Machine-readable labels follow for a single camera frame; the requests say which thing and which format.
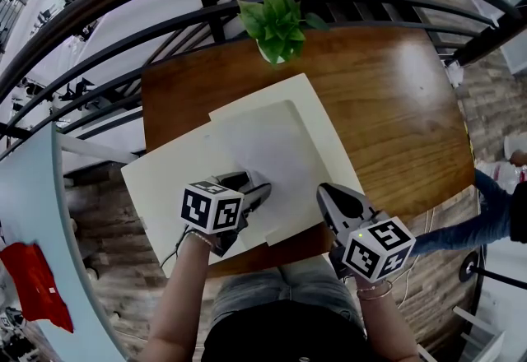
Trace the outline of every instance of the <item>light blue table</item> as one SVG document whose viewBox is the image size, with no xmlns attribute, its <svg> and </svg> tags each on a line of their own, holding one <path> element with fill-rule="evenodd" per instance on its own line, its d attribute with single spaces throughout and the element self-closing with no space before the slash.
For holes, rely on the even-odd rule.
<svg viewBox="0 0 527 362">
<path fill-rule="evenodd" d="M 7 244 L 37 243 L 66 303 L 74 333 L 38 321 L 65 362 L 117 362 L 124 348 L 97 300 L 82 263 L 66 204 L 60 135 L 38 131 L 0 162 L 0 221 Z"/>
</svg>

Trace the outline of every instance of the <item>blue jeans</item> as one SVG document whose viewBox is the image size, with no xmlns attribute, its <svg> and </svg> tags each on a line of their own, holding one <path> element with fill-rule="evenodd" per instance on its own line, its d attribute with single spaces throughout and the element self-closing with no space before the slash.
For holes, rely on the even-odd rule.
<svg viewBox="0 0 527 362">
<path fill-rule="evenodd" d="M 411 255 L 440 249 L 472 249 L 511 235 L 512 196 L 477 169 L 474 185 L 485 197 L 486 208 L 482 213 L 458 225 L 418 236 Z"/>
<path fill-rule="evenodd" d="M 230 277 L 214 301 L 211 328 L 236 311 L 285 299 L 327 308 L 362 328 L 352 296 L 321 255 Z"/>
</svg>

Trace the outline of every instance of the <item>white plant pot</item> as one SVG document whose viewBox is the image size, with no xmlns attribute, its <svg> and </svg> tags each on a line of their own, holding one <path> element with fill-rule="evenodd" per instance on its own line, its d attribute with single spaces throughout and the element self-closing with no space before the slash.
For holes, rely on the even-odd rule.
<svg viewBox="0 0 527 362">
<path fill-rule="evenodd" d="M 258 49 L 259 49 L 260 53 L 262 54 L 263 59 L 265 59 L 268 63 L 270 63 L 271 60 L 267 57 L 267 55 L 262 50 L 262 48 L 260 48 L 260 44 L 259 44 L 258 40 L 256 40 L 256 44 L 258 45 Z M 279 56 L 278 60 L 277 60 L 277 63 L 284 63 L 284 62 L 286 62 L 286 61 L 284 61 L 283 58 L 281 56 Z"/>
</svg>

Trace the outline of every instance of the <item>green plant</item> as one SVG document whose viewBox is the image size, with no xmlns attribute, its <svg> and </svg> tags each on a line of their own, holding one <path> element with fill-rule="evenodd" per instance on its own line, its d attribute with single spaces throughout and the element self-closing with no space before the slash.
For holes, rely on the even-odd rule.
<svg viewBox="0 0 527 362">
<path fill-rule="evenodd" d="M 263 0 L 262 3 L 238 1 L 240 18 L 253 39 L 271 63 L 278 58 L 288 61 L 300 56 L 305 36 L 300 24 L 328 30 L 328 25 L 313 12 L 301 17 L 300 3 L 295 0 Z"/>
</svg>

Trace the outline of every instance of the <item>bracelet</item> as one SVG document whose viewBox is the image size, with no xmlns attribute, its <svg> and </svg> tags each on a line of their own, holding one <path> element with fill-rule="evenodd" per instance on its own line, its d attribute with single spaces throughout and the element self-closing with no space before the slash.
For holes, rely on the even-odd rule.
<svg viewBox="0 0 527 362">
<path fill-rule="evenodd" d="M 198 238 L 200 238 L 205 244 L 207 244 L 209 247 L 213 248 L 212 242 L 210 240 L 208 240 L 207 238 L 205 238 L 204 236 L 202 236 L 200 233 L 198 233 L 197 230 L 190 230 L 189 233 L 193 234 L 194 236 L 196 236 Z"/>
<path fill-rule="evenodd" d="M 383 285 L 383 284 L 385 284 L 385 283 L 388 283 L 388 290 L 387 290 L 385 293 L 383 293 L 382 295 L 379 295 L 379 296 L 373 296 L 373 297 L 371 297 L 371 298 L 362 298 L 362 297 L 359 295 L 360 292 L 364 292 L 364 291 L 368 291 L 368 290 L 375 290 L 375 289 L 379 288 L 380 285 L 378 285 L 378 286 L 374 286 L 373 288 L 370 288 L 370 289 L 360 289 L 360 290 L 358 290 L 358 291 L 357 291 L 357 298 L 358 298 L 359 300 L 375 300 L 375 299 L 384 298 L 387 294 L 389 294 L 389 293 L 392 291 L 392 288 L 394 287 L 394 285 L 392 284 L 391 281 L 388 281 L 388 280 L 387 280 L 387 281 L 384 281 L 384 282 L 381 283 L 381 284 Z"/>
</svg>

